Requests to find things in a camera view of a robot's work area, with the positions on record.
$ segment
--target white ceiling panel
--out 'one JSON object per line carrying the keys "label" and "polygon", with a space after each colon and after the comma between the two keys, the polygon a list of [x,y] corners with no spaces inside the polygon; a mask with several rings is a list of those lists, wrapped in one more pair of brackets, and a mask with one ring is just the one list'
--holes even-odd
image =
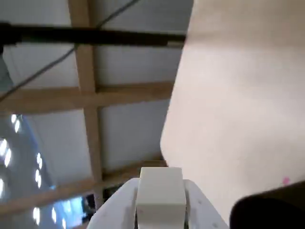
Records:
{"label": "white ceiling panel", "polygon": [[168,103],[161,100],[100,110],[102,164],[106,170],[151,159],[160,152]]}
{"label": "white ceiling panel", "polygon": [[[96,0],[94,23],[129,0]],[[193,1],[141,0],[105,25],[107,29],[186,33]],[[95,67],[100,84],[174,80],[181,49],[100,46]]]}
{"label": "white ceiling panel", "polygon": [[[66,0],[2,0],[0,21],[11,23],[70,25]],[[4,61],[14,83],[19,83],[46,64],[60,57],[71,45],[18,44],[6,47]],[[78,86],[75,55],[44,73],[26,88]]]}
{"label": "white ceiling panel", "polygon": [[92,175],[82,110],[27,115],[27,120],[56,185]]}

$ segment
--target wooden frame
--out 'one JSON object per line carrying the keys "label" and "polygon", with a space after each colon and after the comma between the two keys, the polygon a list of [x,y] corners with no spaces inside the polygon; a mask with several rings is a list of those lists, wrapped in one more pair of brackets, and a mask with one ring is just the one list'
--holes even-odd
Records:
{"label": "wooden frame", "polygon": [[[72,26],[90,24],[89,0],[68,0]],[[165,167],[159,153],[153,161],[142,161],[102,177],[101,142],[98,108],[115,104],[168,99],[173,82],[135,83],[98,87],[94,77],[93,48],[81,45],[76,51],[79,87],[20,90],[0,104],[0,114],[39,114],[83,109],[90,153],[92,178],[66,184],[27,198],[0,204],[0,216],[15,214],[33,207],[51,204],[84,193],[94,193],[97,208],[103,204],[102,189],[138,177],[141,167]]]}
{"label": "wooden frame", "polygon": [[54,190],[42,192],[30,197],[11,200],[0,204],[0,216],[16,214],[34,207],[45,206],[60,200],[92,193],[94,189],[113,187],[127,180],[139,177],[142,167],[166,167],[161,155],[156,160],[142,161],[140,163],[106,173],[102,182],[95,182],[92,178],[56,187]]}

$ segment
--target wire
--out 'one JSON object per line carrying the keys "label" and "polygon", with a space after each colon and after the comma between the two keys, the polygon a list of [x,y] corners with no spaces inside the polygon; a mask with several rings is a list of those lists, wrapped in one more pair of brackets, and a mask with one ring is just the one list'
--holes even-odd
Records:
{"label": "wire", "polygon": [[[106,23],[108,23],[109,21],[111,21],[112,19],[116,18],[117,16],[119,16],[121,13],[123,13],[124,11],[126,11],[128,8],[130,8],[131,6],[133,6],[134,4],[136,4],[137,2],[139,2],[140,0],[132,0],[130,2],[128,2],[127,4],[125,4],[124,6],[120,7],[119,9],[117,9],[115,12],[113,12],[112,14],[110,14],[106,19],[102,20],[101,22],[99,22],[96,26],[97,29],[100,29],[102,26],[104,26]],[[49,69],[53,68],[54,66],[56,66],[57,64],[61,63],[62,61],[64,61],[68,56],[70,56],[75,50],[77,50],[79,45],[74,45],[73,48],[71,48],[70,50],[68,50],[64,55],[62,55],[61,57],[59,57],[58,59],[52,61],[51,63],[45,65],[44,67],[42,67],[41,69],[39,69],[37,72],[35,72],[33,75],[27,77],[25,80],[21,81],[19,84],[17,84],[16,86],[12,87],[10,90],[8,90],[6,93],[4,93],[3,95],[0,96],[0,103],[3,102],[3,100],[5,100],[7,97],[9,97],[11,94],[13,94],[14,92],[16,92],[17,90],[19,90],[21,87],[29,84],[30,82],[32,82],[33,80],[37,79],[39,76],[41,76],[42,74],[44,74],[46,71],[48,71]]]}

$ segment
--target white plastic object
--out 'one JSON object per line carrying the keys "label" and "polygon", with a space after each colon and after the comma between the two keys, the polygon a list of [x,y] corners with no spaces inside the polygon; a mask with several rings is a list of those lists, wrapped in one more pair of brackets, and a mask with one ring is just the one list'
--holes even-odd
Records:
{"label": "white plastic object", "polygon": [[182,170],[142,168],[136,210],[140,229],[183,229],[186,198]]}
{"label": "white plastic object", "polygon": [[[87,229],[134,229],[139,178],[126,182],[91,218]],[[183,180],[189,229],[229,229],[197,185]]]}

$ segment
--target white block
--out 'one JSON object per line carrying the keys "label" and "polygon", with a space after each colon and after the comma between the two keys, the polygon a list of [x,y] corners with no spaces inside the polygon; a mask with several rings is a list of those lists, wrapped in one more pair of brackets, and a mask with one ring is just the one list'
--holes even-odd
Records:
{"label": "white block", "polygon": [[139,229],[183,229],[186,197],[182,170],[143,167],[136,210]]}

